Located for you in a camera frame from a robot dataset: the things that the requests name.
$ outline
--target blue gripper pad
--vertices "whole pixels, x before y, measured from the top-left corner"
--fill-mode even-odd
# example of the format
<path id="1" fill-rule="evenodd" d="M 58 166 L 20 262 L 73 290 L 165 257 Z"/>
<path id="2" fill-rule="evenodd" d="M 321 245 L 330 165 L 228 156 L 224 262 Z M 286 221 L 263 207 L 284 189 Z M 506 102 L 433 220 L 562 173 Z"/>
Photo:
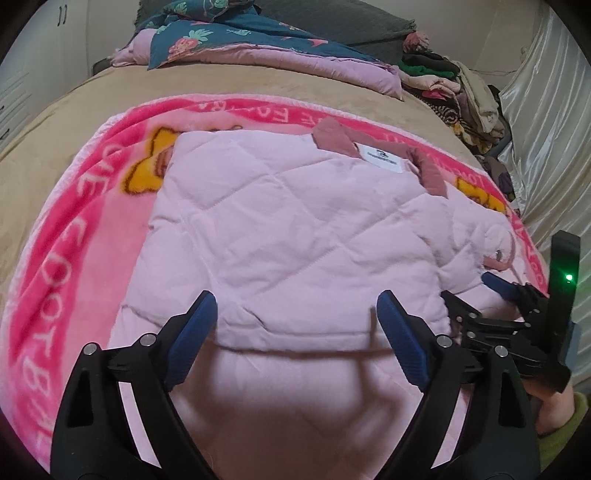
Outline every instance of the blue gripper pad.
<path id="1" fill-rule="evenodd" d="M 164 377 L 164 385 L 169 391 L 175 385 L 180 385 L 185 381 L 199 349 L 216 321 L 216 299 L 211 293 L 208 293 L 168 351 L 168 368 Z"/>
<path id="2" fill-rule="evenodd" d="M 379 295 L 376 309 L 379 324 L 382 326 L 408 382 L 416 385 L 419 390 L 425 391 L 430 382 L 428 354 L 424 349 L 425 341 L 417 338 L 408 322 L 419 320 L 427 329 L 425 331 L 427 335 L 433 336 L 433 333 L 422 319 L 409 318 L 402 305 L 390 291 L 382 292 Z"/>
<path id="3" fill-rule="evenodd" d="M 504 300 L 514 303 L 519 300 L 519 290 L 511 282 L 507 282 L 491 272 L 483 273 L 480 278 L 484 285 L 497 292 Z"/>

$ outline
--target pink comforter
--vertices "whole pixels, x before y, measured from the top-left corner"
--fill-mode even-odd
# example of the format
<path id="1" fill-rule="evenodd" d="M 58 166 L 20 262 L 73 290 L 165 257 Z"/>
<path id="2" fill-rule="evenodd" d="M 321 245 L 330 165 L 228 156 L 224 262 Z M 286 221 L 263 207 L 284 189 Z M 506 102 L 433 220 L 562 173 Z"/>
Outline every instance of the pink comforter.
<path id="1" fill-rule="evenodd" d="M 150 44 L 155 33 L 156 30 L 153 28 L 140 31 L 128 46 L 115 52 L 112 65 L 114 67 L 147 65 L 150 62 Z M 398 77 L 398 67 L 363 60 L 326 58 L 296 53 L 278 47 L 235 44 L 219 48 L 204 48 L 182 57 L 178 61 L 260 65 L 293 70 L 351 83 L 383 95 L 402 99 L 402 85 Z"/>

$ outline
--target tan blanket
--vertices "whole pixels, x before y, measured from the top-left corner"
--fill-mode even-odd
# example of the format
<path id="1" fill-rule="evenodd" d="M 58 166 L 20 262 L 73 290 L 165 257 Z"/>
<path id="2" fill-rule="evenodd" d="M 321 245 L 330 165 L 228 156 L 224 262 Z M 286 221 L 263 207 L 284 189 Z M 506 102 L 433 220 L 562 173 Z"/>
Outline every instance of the tan blanket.
<path id="1" fill-rule="evenodd" d="M 422 102 L 306 74 L 265 67 L 189 64 L 146 71 L 108 69 L 44 110 L 0 154 L 0 312 L 18 257 L 41 207 L 80 148 L 112 115 L 185 93 L 278 95 L 364 116 L 416 134 L 480 168 Z"/>

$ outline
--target metal screw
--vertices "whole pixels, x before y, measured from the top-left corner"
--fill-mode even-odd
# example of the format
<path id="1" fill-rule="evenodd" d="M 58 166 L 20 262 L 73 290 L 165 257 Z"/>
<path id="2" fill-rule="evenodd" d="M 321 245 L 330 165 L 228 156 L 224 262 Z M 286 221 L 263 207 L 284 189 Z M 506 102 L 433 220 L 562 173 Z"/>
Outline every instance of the metal screw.
<path id="1" fill-rule="evenodd" d="M 507 355 L 509 355 L 509 352 L 507 351 L 507 349 L 502 345 L 497 345 L 495 347 L 495 353 L 498 356 L 502 356 L 502 357 L 506 357 Z"/>
<path id="2" fill-rule="evenodd" d="M 151 346 L 156 343 L 156 336 L 153 333 L 146 333 L 139 339 L 139 343 L 143 346 Z"/>
<path id="3" fill-rule="evenodd" d="M 453 341 L 447 335 L 440 335 L 437 337 L 437 344 L 443 348 L 450 348 Z"/>
<path id="4" fill-rule="evenodd" d="M 96 343 L 87 343 L 84 348 L 82 349 L 82 353 L 85 355 L 92 355 L 98 350 L 98 345 Z"/>

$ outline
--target human hand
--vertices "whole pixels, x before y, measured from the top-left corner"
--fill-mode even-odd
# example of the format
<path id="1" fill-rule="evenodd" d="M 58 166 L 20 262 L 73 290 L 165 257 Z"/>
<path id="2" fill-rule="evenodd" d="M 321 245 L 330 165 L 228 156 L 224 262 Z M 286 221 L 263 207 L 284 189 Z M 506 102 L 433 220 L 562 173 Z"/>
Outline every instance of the human hand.
<path id="1" fill-rule="evenodd" d="M 574 415 L 574 390 L 569 383 L 562 393 L 553 392 L 537 380 L 523 380 L 525 390 L 542 401 L 535 429 L 538 435 L 548 435 L 564 427 Z"/>

